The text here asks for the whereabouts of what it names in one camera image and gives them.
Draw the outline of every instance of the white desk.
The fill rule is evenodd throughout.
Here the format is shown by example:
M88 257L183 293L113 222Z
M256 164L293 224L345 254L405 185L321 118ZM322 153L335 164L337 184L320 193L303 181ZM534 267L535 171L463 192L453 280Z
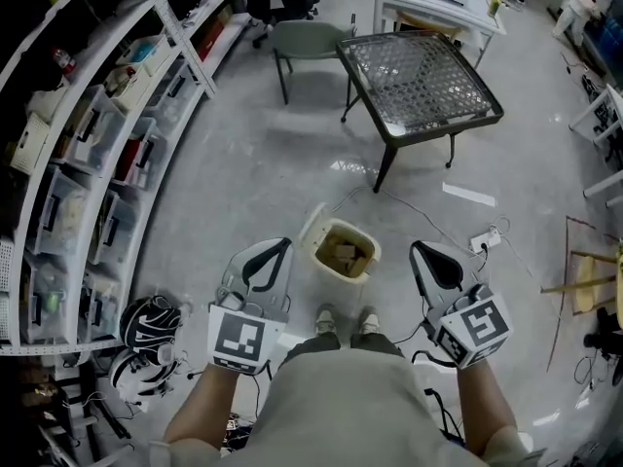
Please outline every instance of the white desk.
M593 138L593 143L595 145L603 142L608 138L609 135L614 133L618 128L621 127L621 120L623 120L623 98L621 95L617 93L617 91L611 87L610 85L606 85L604 91L600 93L592 103L589 105L586 110L580 114L575 120L571 122L568 126L573 131L577 131L577 126L586 118L589 114L595 111L601 104L605 102L607 105L609 101L609 108L614 109L616 113L617 121L612 123L608 128L606 128L602 133ZM584 135L586 138L591 138L590 135ZM595 194L607 189L608 187L614 185L615 183L623 180L623 170L614 173L612 176L608 176L606 179L602 180L599 183L589 187L584 190L584 196L586 198L591 198ZM612 198L611 200L605 203L605 207L612 207L615 204L620 204L623 202L623 196L618 196L616 198Z
M494 18L489 16L489 0L469 0L464 6L450 0L374 0L373 33L385 32L385 20L396 10L467 29L481 51L475 67L478 67L493 36L506 34L499 14ZM484 44L481 34L487 36Z

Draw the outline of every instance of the gray floor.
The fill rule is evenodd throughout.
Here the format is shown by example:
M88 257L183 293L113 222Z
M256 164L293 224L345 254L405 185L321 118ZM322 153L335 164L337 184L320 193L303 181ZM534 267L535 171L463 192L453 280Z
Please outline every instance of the gray floor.
M366 34L372 8L373 0L322 0L319 18L347 25L355 12L358 33ZM498 215L512 221L508 238L516 254L502 242L491 251L484 274L506 300L515 335L490 362L520 430L531 435L536 449L549 449L547 460L564 461L599 427L614 391L609 377L595 392L573 380L578 360L591 354L582 347L582 337L594 315L572 317L572 297L562 310L547 372L561 297L542 296L539 289L563 280L567 216L602 232L619 231L616 214L604 207L609 194L587 200L581 192L609 171L603 155L568 129L570 119L587 105L578 85L581 71L574 68L568 75L560 52L575 58L550 36L553 21L536 4L521 13L502 12L508 35L493 39L479 72L504 107L504 118L496 126L461 134L451 170L444 166L447 138L399 151L384 189L424 210L464 245ZM200 107L161 189L135 293L166 290L192 303L193 316L179 338L189 368L205 363L205 304L213 299L230 257L265 238L295 238L320 202L333 206L376 178L384 144L365 108L357 105L340 123L346 96L342 66L295 62L294 68L288 79L290 105L284 107L268 46L253 50L243 36L221 67L218 97ZM443 182L493 196L497 207L446 194ZM383 194L362 191L337 215L377 239L383 249L379 267L361 292L336 285L299 255L287 332L310 336L316 307L332 302L345 320L354 319L362 305L375 305L389 337L407 337L422 318L409 245L416 238L448 241L421 215ZM612 252L612 243L587 226L569 222L568 233L569 248ZM410 355L417 348L430 349L431 343L418 334L401 347ZM274 360L284 353L278 348ZM595 378L606 370L598 361ZM414 367L414 375L422 385L435 387L460 418L455 375L424 364ZM261 404L268 382L265 375L259 381ZM159 439L192 385L182 376L173 384L175 390L151 411L126 424L137 445ZM243 377L235 411L252 417L255 398L253 381ZM134 455L138 464L139 451Z

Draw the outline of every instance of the table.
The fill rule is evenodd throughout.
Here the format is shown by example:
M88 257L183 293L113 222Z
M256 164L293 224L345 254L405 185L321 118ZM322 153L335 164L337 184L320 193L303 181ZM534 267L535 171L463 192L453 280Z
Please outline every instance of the table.
M400 147L493 125L504 115L473 67L437 31L359 36L338 42L338 58L348 72L348 102L342 116L363 100L385 143L377 193ZM357 96L350 102L350 83Z
M489 3L490 0L469 0L462 6L450 0L374 0L373 33L385 32L387 13L396 10L442 24L457 25L473 34L473 41L481 51L475 65L478 67L493 36L506 34L499 13L494 18L489 16ZM488 37L486 43L483 43L481 34Z
M604 103L608 103L616 112L616 121L613 122L608 128L606 128L602 133L593 138L593 143L597 145L598 143L606 140L611 134L613 134L617 129L621 127L621 119L623 116L623 98L621 95L610 85L606 85L604 91L600 93L600 95L589 105L586 110L580 114L575 120L571 122L568 126L572 131L576 131L577 126L591 113L595 112L595 110ZM599 183L585 189L584 196L586 198L590 198L595 194L607 189L608 187L614 185L617 182L623 180L623 170L614 173L612 176L608 176L606 179L602 180ZM623 202L623 196L618 196L616 198L612 198L608 202L605 203L605 207L611 207L615 204L619 204Z

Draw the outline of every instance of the gray chair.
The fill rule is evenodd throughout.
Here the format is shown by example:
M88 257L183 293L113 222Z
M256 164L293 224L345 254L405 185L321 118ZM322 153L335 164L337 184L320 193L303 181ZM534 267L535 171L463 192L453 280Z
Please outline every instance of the gray chair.
M283 20L278 22L270 34L276 70L281 82L283 101L288 103L288 91L283 79L281 60L284 59L288 70L292 73L290 59L322 60L338 58L336 45L345 38L351 38L356 31L354 14L350 18L350 27L341 29L328 22L316 20ZM350 81L348 81L347 104L350 98Z

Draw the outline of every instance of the metal shelving unit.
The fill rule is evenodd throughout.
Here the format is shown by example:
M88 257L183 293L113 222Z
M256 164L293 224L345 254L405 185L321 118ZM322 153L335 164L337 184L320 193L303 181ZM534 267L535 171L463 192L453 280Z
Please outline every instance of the metal shelving unit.
M14 52L9 62L0 73L0 90L5 87L8 79L17 67L23 52L32 46L45 27L54 19L57 12L70 1L71 0L59 0L48 11L44 21L21 42L18 49ZM224 1L225 0L208 0L208 5L202 9L202 21L208 19ZM97 175L88 175L86 173L76 173L74 175L83 187L89 189L89 194L86 200L82 221L78 229L75 251L67 257L61 257L61 261L66 267L68 276L65 300L66 327L64 330L67 341L66 343L26 344L21 341L19 326L20 276L30 218L33 213L35 199L37 198L39 188L44 178L44 173L50 163L52 152L67 120L76 108L86 88L90 85L93 77L132 28L152 10L156 11L159 15L165 26L166 35L174 43L174 46L171 48L171 53L157 73L151 77L150 83L137 105L129 112L126 112L123 126L119 133L117 133L114 145L101 171ZM212 76L236 38L248 24L249 20L250 16L248 14L234 15L231 22L228 23L221 36L219 36L217 43L213 50L210 51L205 62L202 62L190 42L192 32L182 27L181 23L175 18L166 0L138 0L131 8L126 8L121 16L113 21L107 22L105 27L102 26L101 29L98 30L98 33L96 33L97 37L92 40L90 46L76 56L76 70L74 70L68 78L70 82L69 89L55 109L54 117L50 122L48 137L34 170L28 177L21 212L19 214L18 226L13 233L14 253L11 261L11 290L8 293L9 302L7 313L9 321L9 343L0 344L0 355L87 352L122 344L118 339L118 324L117 334L115 335L116 338L113 340L87 343L78 340L81 288L85 267L87 265L89 248L100 206L104 202L107 190L114 187L114 184L111 184L111 179L113 178L116 164L124 150L134 125L141 116L145 116L144 109L152 94L156 91L156 88L165 77L167 71L171 68L175 59L182 55L193 71L196 85L193 87L185 104L180 107L180 116L176 125L170 129L169 133L163 133L166 142L165 153L160 162L159 172L154 178L153 185L145 191L137 190L135 192L135 200L138 203L138 217L129 242L127 256L122 263L111 267L112 273L121 282L120 309L117 313L117 319L119 320L128 302L134 268L140 251L142 238L147 228L151 211L158 195L158 190L165 177L167 166L173 157L186 125L190 121L203 95L206 94L208 98L212 98L216 94L216 87Z

